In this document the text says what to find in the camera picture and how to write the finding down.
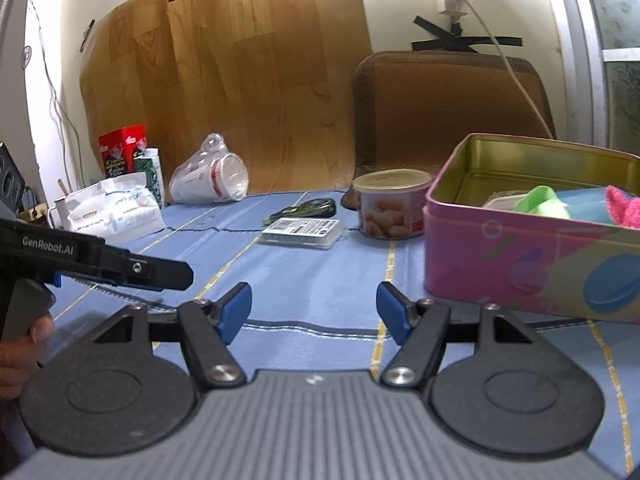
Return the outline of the person's left hand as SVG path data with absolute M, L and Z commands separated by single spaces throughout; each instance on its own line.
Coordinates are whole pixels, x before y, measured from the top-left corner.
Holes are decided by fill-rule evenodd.
M 52 316 L 47 313 L 30 326 L 29 332 L 16 341 L 2 341 L 0 348 L 0 396 L 16 399 L 35 372 L 38 359 L 54 333 Z

